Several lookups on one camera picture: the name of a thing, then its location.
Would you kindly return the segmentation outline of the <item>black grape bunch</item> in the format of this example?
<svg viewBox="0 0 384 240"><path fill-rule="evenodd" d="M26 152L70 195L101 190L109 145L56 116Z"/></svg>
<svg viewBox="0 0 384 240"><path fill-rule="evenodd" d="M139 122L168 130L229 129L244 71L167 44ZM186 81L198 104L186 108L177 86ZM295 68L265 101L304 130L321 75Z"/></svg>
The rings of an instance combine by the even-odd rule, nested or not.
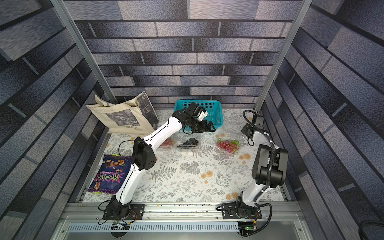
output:
<svg viewBox="0 0 384 240"><path fill-rule="evenodd" d="M199 141L195 138L190 138L177 146L178 149L195 149L199 146Z"/></svg>

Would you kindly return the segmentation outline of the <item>green grape bunch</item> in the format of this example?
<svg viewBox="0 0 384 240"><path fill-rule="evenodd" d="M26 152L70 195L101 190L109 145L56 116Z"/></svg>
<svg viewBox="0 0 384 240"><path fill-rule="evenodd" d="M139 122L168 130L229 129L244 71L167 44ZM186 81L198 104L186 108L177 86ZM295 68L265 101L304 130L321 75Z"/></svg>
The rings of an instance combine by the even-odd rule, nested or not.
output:
<svg viewBox="0 0 384 240"><path fill-rule="evenodd" d="M240 142L238 140L225 140L225 139L218 139L218 143L220 145L236 145L238 146Z"/></svg>

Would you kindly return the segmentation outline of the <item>clear clamshell container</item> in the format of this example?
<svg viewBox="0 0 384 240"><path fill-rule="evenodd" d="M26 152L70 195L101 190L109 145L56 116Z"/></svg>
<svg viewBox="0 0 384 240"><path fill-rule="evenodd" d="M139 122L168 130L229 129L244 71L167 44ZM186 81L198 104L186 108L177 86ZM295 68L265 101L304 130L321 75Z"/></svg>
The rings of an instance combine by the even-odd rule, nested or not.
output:
<svg viewBox="0 0 384 240"><path fill-rule="evenodd" d="M201 147L201 137L199 134L185 134L177 135L176 148L182 151L197 150Z"/></svg>
<svg viewBox="0 0 384 240"><path fill-rule="evenodd" d="M171 150L175 147L176 144L177 140L172 137L169 137L159 146L159 149Z"/></svg>

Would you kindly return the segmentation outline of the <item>red grape bunch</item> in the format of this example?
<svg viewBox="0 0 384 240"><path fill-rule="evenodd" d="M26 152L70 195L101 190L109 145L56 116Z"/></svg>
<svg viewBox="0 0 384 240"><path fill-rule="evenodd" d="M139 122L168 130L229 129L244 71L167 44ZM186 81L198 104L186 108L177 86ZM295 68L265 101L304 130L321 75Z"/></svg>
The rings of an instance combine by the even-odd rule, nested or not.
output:
<svg viewBox="0 0 384 240"><path fill-rule="evenodd" d="M239 150L239 145L236 146L236 145L220 145L219 143L217 143L217 147L230 153L230 154L236 154Z"/></svg>
<svg viewBox="0 0 384 240"><path fill-rule="evenodd" d="M161 145L160 147L161 148L164 148L164 149L169 149L169 148L172 148L174 145L174 141L172 138L167 138Z"/></svg>

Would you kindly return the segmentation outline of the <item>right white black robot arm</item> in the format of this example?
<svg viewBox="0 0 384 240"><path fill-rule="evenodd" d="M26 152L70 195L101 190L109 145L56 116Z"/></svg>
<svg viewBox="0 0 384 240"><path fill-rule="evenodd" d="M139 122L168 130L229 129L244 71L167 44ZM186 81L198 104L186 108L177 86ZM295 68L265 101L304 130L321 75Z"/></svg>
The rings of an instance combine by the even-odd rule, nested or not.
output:
<svg viewBox="0 0 384 240"><path fill-rule="evenodd" d="M241 219L257 219L260 208L265 206L259 204L261 198L285 183L289 153L276 145L269 132L262 128L264 117L252 110L245 110L243 116L248 123L242 133L251 141L250 146L258 145L258 151L252 167L253 180L237 199L236 215Z"/></svg>

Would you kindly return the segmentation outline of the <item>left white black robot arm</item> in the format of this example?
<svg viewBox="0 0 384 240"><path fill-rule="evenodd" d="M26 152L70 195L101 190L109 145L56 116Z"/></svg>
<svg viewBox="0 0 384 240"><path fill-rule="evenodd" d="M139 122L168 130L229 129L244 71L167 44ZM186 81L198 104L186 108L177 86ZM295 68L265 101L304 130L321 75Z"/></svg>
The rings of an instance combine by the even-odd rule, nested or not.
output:
<svg viewBox="0 0 384 240"><path fill-rule="evenodd" d="M133 212L130 209L133 194L144 173L157 162L156 150L171 135L185 127L189 127L193 134L216 131L213 122L205 119L207 115L207 110L192 102L187 109L175 111L159 129L150 135L144 138L137 137L134 140L131 161L133 168L122 187L112 196L109 204L103 210L103 220L124 221Z"/></svg>

